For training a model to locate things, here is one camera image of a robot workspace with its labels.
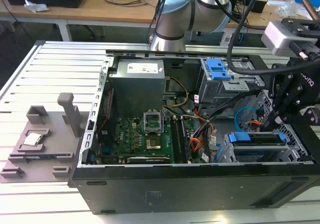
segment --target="cable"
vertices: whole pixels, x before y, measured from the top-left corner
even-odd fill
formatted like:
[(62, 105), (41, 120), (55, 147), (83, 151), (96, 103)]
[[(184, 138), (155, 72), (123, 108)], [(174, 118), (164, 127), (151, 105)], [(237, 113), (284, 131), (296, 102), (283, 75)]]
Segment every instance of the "cable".
[(139, 2), (145, 1), (145, 0), (134, 0), (134, 1), (126, 2), (126, 3), (117, 3), (117, 2), (113, 2), (113, 1), (109, 1), (109, 0), (104, 0), (104, 1), (107, 2), (107, 3), (113, 4), (113, 5), (129, 6), (129, 5), (132, 5), (132, 4), (138, 4)]
[(257, 110), (254, 109), (253, 107), (248, 107), (248, 106), (246, 106), (246, 107), (243, 107), (243, 108), (241, 108), (240, 110), (238, 110), (238, 111), (236, 112), (236, 114), (234, 115), (234, 125), (235, 125), (236, 129), (238, 130), (238, 132), (243, 132), (243, 130), (242, 130), (242, 129), (240, 128), (240, 126), (239, 126), (239, 115), (240, 115), (240, 113), (243, 112), (244, 110), (251, 110), (251, 111), (254, 111), (254, 112), (257, 111)]
[(249, 96), (257, 96), (263, 89), (255, 89), (248, 92), (242, 92), (231, 99), (227, 100), (226, 102), (220, 104), (212, 114), (209, 116), (209, 118), (203, 123), (195, 132), (193, 133), (194, 138), (200, 137), (201, 133), (205, 130), (206, 126), (219, 114), (223, 113), (224, 110), (228, 108), (234, 107), (234, 105), (241, 100), (242, 98), (249, 97)]
[(305, 7), (305, 9), (308, 11), (308, 13), (310, 14), (311, 18), (314, 20), (314, 21), (318, 21), (317, 22), (317, 25), (319, 25), (319, 22), (320, 22), (320, 18), (319, 18), (319, 15), (318, 13), (316, 12), (315, 8), (313, 7), (313, 5), (310, 3), (309, 0), (302, 0), (302, 3)]
[[(207, 121), (205, 118), (203, 118), (202, 116), (198, 115), (198, 111), (197, 111), (196, 109), (194, 110), (194, 114), (195, 114), (197, 117), (199, 117), (201, 121), (203, 121), (203, 122), (206, 122), (206, 121)], [(211, 136), (214, 134), (215, 128), (214, 128), (214, 126), (213, 126), (211, 123), (209, 123), (209, 126), (210, 126), (210, 128), (211, 128), (211, 134), (210, 134), (209, 137), (211, 137)]]
[(12, 12), (9, 10), (9, 8), (7, 7), (7, 5), (5, 4), (4, 0), (1, 0), (5, 9), (10, 13), (10, 15), (15, 19), (15, 21), (20, 25), (20, 27), (24, 30), (24, 32), (26, 33), (26, 35), (33, 41), (35, 42), (35, 40), (29, 35), (29, 33), (27, 32), (27, 30), (21, 25), (21, 23), (17, 20), (17, 18), (12, 14)]
[(179, 86), (184, 89), (184, 91), (185, 91), (185, 100), (184, 100), (182, 103), (180, 103), (180, 104), (163, 105), (163, 107), (164, 107), (164, 108), (166, 108), (166, 107), (167, 107), (167, 108), (183, 107), (183, 106), (187, 103), (187, 101), (188, 101), (188, 99), (189, 99), (189, 93), (188, 93), (187, 89), (185, 88), (185, 86), (184, 86), (180, 81), (178, 81), (176, 78), (171, 77), (171, 76), (170, 76), (169, 78), (172, 79), (172, 80), (174, 80), (175, 82), (177, 82), (177, 83), (179, 84)]
[(176, 115), (176, 116), (181, 116), (181, 117), (188, 117), (188, 118), (196, 118), (198, 119), (198, 116), (194, 116), (194, 115), (188, 115), (188, 114), (179, 114), (175, 111), (173, 111), (172, 109), (170, 109), (169, 107), (163, 107), (164, 109), (166, 109), (169, 113), (171, 113), (172, 115)]
[(107, 122), (108, 114), (109, 114), (109, 106), (110, 106), (111, 94), (112, 94), (112, 90), (110, 90), (110, 91), (109, 91), (108, 101), (107, 101), (107, 105), (106, 105), (106, 114), (105, 114), (105, 119), (104, 119), (103, 124), (102, 124), (102, 125), (101, 125), (101, 127), (99, 128), (98, 133), (100, 133), (100, 132), (101, 132), (102, 128), (104, 127), (104, 125), (105, 125), (105, 124), (106, 124), (106, 122)]
[[(233, 17), (223, 6), (222, 4), (220, 3), (219, 0), (214, 0), (216, 2), (216, 4), (219, 6), (219, 8), (224, 12), (224, 14), (226, 14), (232, 21), (234, 21), (235, 23), (238, 23), (240, 24), (240, 20), (238, 20), (237, 18)], [(266, 29), (265, 27), (263, 26), (254, 26), (254, 25), (247, 25), (247, 24), (242, 24), (244, 25), (246, 28), (250, 28), (250, 29), (256, 29), (256, 30), (264, 30)]]
[(158, 0), (158, 2), (157, 2), (157, 4), (156, 4), (155, 11), (154, 11), (154, 15), (153, 15), (152, 20), (151, 20), (151, 22), (150, 22), (150, 24), (149, 24), (149, 27), (148, 27), (148, 29), (147, 29), (146, 40), (145, 40), (146, 43), (149, 43), (149, 33), (150, 33), (150, 30), (151, 30), (151, 26), (152, 26), (152, 24), (154, 23), (154, 21), (156, 20), (157, 14), (159, 13), (159, 10), (160, 10), (161, 6), (164, 6), (165, 1), (166, 1), (166, 0)]
[(304, 61), (303, 63), (301, 63), (300, 65), (295, 65), (295, 66), (289, 66), (289, 67), (284, 67), (284, 68), (273, 68), (273, 69), (254, 69), (254, 70), (250, 70), (250, 69), (244, 69), (244, 68), (238, 68), (235, 67), (235, 65), (232, 62), (232, 50), (234, 48), (234, 44), (236, 41), (237, 36), (240, 33), (240, 30), (242, 28), (242, 26), (244, 25), (246, 18), (252, 8), (252, 6), (254, 5), (256, 0), (251, 0), (247, 9), (244, 12), (244, 15), (239, 23), (239, 25), (237, 26), (231, 40), (228, 46), (228, 50), (226, 53), (226, 61), (228, 63), (228, 67), (235, 73), (238, 74), (243, 74), (243, 75), (274, 75), (274, 74), (280, 74), (280, 73), (287, 73), (287, 72), (296, 72), (296, 71), (301, 71), (301, 70), (305, 70), (308, 68), (314, 68), (315, 66), (320, 65), (320, 61), (319, 60), (314, 60), (314, 61)]

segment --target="slotted metal surface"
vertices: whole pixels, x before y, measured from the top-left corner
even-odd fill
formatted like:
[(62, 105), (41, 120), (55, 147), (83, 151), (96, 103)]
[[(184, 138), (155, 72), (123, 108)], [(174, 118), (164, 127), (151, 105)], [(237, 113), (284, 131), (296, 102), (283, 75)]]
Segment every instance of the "slotted metal surface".
[[(58, 94), (74, 93), (74, 104), (89, 111), (105, 50), (144, 50), (145, 44), (47, 41), (35, 46), (0, 91), (0, 169), (27, 123), (30, 105), (63, 111)], [(226, 47), (194, 46), (188, 51), (221, 54)], [(285, 64), (264, 48), (235, 47), (236, 55), (261, 55), (265, 63)], [(179, 213), (93, 215), (76, 188), (66, 182), (0, 184), (0, 223), (188, 224), (319, 223), (320, 187), (314, 187), (279, 209)]]

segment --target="yellow wire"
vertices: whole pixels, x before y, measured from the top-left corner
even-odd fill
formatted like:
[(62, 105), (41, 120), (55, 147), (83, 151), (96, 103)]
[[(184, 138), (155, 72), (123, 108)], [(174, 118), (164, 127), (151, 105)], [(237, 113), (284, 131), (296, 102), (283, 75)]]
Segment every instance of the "yellow wire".
[(163, 107), (165, 107), (165, 108), (178, 108), (178, 107), (181, 107), (181, 106), (183, 106), (184, 104), (187, 103), (188, 98), (189, 98), (189, 93), (188, 93), (187, 89), (185, 88), (185, 86), (184, 86), (180, 81), (178, 81), (178, 80), (177, 80), (176, 78), (174, 78), (174, 77), (171, 77), (171, 76), (169, 76), (169, 77), (170, 77), (170, 79), (173, 79), (173, 80), (175, 80), (177, 83), (179, 83), (179, 84), (181, 85), (181, 87), (184, 89), (184, 91), (185, 91), (185, 100), (184, 100), (182, 103), (179, 103), (179, 104), (163, 105)]

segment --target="sticker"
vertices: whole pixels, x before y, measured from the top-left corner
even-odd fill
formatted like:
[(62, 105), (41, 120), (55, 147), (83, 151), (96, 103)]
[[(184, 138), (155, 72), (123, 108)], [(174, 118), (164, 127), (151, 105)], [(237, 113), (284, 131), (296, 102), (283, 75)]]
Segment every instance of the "sticker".
[(158, 63), (129, 63), (126, 72), (158, 74)]
[(194, 95), (194, 102), (199, 103), (199, 95)]
[(206, 163), (209, 163), (209, 157), (208, 157), (205, 153), (202, 153), (202, 159), (203, 159)]
[(40, 159), (40, 156), (26, 156), (26, 159)]
[(214, 146), (217, 145), (217, 138), (214, 135), (211, 136), (210, 144)]

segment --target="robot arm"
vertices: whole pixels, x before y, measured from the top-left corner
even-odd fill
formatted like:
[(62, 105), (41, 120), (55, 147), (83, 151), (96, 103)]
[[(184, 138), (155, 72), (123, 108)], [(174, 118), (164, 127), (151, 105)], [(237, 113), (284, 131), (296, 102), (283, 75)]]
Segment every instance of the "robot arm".
[[(219, 0), (231, 12), (229, 1)], [(183, 52), (186, 31), (221, 32), (229, 20), (215, 0), (166, 0), (150, 49)]]

